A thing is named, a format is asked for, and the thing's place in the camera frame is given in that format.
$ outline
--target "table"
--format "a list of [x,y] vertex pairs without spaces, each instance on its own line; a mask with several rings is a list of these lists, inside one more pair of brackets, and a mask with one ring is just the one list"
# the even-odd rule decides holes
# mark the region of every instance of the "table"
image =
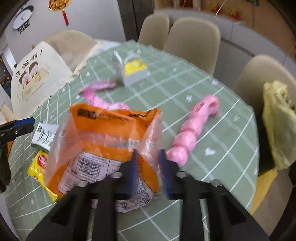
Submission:
[[[100,91],[98,95],[109,102],[124,102],[134,110],[146,111],[159,107],[163,113],[162,148],[171,147],[190,109],[203,96],[214,94],[219,98],[219,115],[208,119],[183,170],[205,182],[221,180],[249,210],[254,197],[259,160],[254,112],[223,84],[183,59],[153,47],[138,45],[134,41],[104,51],[89,59],[79,77],[50,97],[49,122],[60,124],[65,120],[70,105],[85,102],[77,94],[83,85],[114,76],[111,67],[114,50],[123,58],[131,51],[140,53],[148,64],[150,76],[128,88],[117,86],[112,90]],[[47,102],[33,114],[36,123],[46,119]],[[4,193],[8,212],[21,240],[25,240],[55,205],[38,182],[27,176],[31,160],[37,154],[37,150],[30,146],[32,136],[33,133],[19,137],[12,146],[9,156],[12,181]],[[204,200],[200,202],[208,240],[206,203]],[[178,240],[180,202],[167,200],[160,182],[159,192],[148,205],[126,214],[119,213],[118,219],[119,241]],[[91,232],[92,227],[89,228],[89,240]]]

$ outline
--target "barcode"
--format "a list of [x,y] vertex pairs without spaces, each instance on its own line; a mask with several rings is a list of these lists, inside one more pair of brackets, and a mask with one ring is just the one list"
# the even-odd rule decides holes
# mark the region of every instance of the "barcode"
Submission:
[[99,177],[101,164],[96,163],[91,159],[79,156],[76,169],[78,172],[83,172],[91,177]]

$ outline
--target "cartoon print fabric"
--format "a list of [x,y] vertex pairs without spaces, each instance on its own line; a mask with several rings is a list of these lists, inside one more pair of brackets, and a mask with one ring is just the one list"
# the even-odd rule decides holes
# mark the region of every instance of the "cartoon print fabric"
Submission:
[[30,117],[47,98],[73,80],[72,72],[47,43],[39,43],[14,70],[11,102],[17,119]]

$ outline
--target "gold ornament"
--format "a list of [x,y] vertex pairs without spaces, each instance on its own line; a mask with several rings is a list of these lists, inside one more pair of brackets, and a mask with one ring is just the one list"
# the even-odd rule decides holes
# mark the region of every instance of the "gold ornament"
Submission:
[[61,10],[66,22],[66,26],[69,25],[69,21],[65,12],[65,7],[67,7],[72,0],[50,0],[48,3],[48,8],[51,11],[59,11]]

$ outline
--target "pink plastic toy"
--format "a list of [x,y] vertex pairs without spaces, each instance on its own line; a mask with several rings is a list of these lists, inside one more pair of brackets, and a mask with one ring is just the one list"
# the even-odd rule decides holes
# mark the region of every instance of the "pink plastic toy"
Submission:
[[104,90],[104,89],[110,89],[110,88],[114,88],[117,84],[117,81],[115,80],[96,80],[90,84],[85,85],[83,88],[78,90],[78,93],[82,93],[84,92],[86,89],[87,90],[92,90],[92,91],[96,91],[96,90]]
[[95,81],[78,91],[78,93],[83,93],[84,98],[87,100],[88,104],[100,107],[106,110],[117,110],[117,109],[126,109],[129,110],[129,106],[124,103],[108,103],[104,101],[102,98],[95,95],[94,91],[102,90],[107,88],[113,88],[116,86],[116,81],[107,81],[107,80],[99,80]]
[[210,115],[219,113],[219,99],[213,95],[205,96],[201,102],[192,108],[188,120],[180,129],[180,133],[173,141],[173,148],[166,152],[170,161],[184,166],[188,160],[189,152],[192,152],[196,145],[196,138],[202,132],[204,124]]

